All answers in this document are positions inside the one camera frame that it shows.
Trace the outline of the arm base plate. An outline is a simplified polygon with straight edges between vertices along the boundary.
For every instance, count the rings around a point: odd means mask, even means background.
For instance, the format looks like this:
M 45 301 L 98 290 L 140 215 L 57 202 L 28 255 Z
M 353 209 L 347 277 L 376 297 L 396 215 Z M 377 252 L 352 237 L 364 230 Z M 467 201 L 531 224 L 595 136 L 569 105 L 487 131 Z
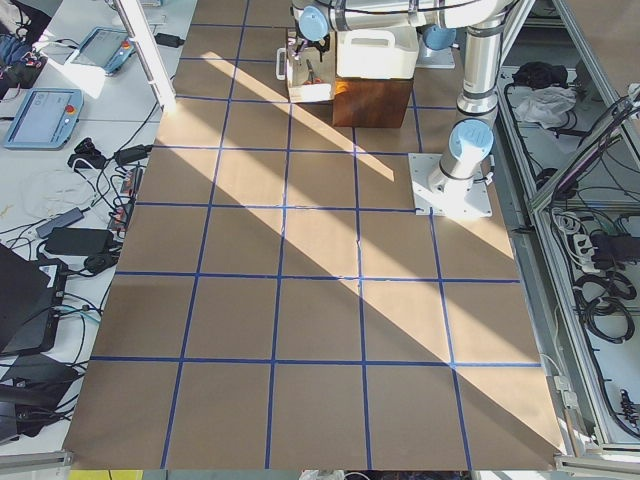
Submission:
M 462 168 L 462 178 L 450 178 L 441 168 L 441 154 L 410 153 L 409 172 L 417 215 L 452 219 L 490 217 L 492 208 L 480 163 Z

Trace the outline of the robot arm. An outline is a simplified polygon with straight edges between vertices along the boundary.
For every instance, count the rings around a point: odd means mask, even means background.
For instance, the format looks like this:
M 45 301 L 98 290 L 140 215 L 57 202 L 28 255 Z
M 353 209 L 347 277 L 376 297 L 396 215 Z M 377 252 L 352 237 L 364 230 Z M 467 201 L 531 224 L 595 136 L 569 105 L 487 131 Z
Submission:
M 422 44 L 430 51 L 441 51 L 450 48 L 456 40 L 457 29 L 438 25 L 427 27 L 422 34 Z
M 341 78 L 405 80 L 415 69 L 450 69 L 464 31 L 463 121 L 492 126 L 499 68 L 532 7 L 529 1 L 294 1 L 294 44 L 336 46 Z

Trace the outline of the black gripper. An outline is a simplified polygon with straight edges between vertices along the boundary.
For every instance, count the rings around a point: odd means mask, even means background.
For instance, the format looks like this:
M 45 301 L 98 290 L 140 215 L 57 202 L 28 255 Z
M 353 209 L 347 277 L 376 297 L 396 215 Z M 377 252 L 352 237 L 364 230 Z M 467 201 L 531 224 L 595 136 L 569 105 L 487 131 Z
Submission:
M 308 40 L 301 34 L 295 34 L 290 39 L 290 50 L 294 54 L 300 54 L 307 48 L 315 48 L 320 54 L 324 54 L 330 50 L 330 35 L 326 35 L 320 40 Z

